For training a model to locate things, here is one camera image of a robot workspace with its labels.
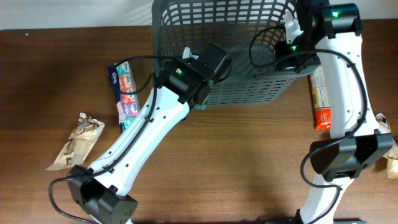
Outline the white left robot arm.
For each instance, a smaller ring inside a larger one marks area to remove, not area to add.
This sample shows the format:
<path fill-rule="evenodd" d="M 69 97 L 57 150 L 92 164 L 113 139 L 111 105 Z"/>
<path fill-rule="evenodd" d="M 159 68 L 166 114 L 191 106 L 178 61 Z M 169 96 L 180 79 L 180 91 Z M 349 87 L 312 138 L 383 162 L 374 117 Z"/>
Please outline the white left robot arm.
<path fill-rule="evenodd" d="M 73 200 L 92 223 L 130 223 L 137 201 L 129 191 L 165 135 L 208 98 L 231 64 L 227 51 L 208 44 L 197 57 L 166 58 L 145 106 L 115 143 L 88 167 L 67 175 Z"/>

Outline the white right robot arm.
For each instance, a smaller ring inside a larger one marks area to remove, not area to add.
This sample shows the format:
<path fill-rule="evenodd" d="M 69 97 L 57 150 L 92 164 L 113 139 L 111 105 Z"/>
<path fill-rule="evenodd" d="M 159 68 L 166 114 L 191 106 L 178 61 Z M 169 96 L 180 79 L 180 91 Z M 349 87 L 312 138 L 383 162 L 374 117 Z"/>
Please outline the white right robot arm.
<path fill-rule="evenodd" d="M 297 1 L 284 16 L 288 50 L 278 61 L 299 67 L 310 58 L 323 68 L 331 109 L 330 138 L 315 141 L 303 158 L 315 172 L 297 223 L 332 223 L 336 208 L 360 173 L 393 145 L 369 102 L 361 57 L 363 28 L 355 4 Z"/>

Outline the grey plastic lattice basket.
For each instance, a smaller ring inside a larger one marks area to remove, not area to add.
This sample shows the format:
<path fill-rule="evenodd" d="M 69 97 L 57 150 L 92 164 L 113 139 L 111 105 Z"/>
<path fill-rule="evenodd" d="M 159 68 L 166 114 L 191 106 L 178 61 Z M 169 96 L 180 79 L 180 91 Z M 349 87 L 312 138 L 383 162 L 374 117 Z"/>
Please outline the grey plastic lattice basket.
<path fill-rule="evenodd" d="M 295 14 L 295 1 L 179 1 L 152 3 L 152 49 L 161 56 L 181 56 L 185 47 L 199 54 L 210 42 L 232 58 L 232 71 L 223 82 L 211 84 L 202 105 L 250 105 L 274 101 L 296 79 L 312 74 L 319 61 L 296 71 L 282 63 L 262 67 L 279 55 L 286 42 L 276 29 L 285 14 Z"/>

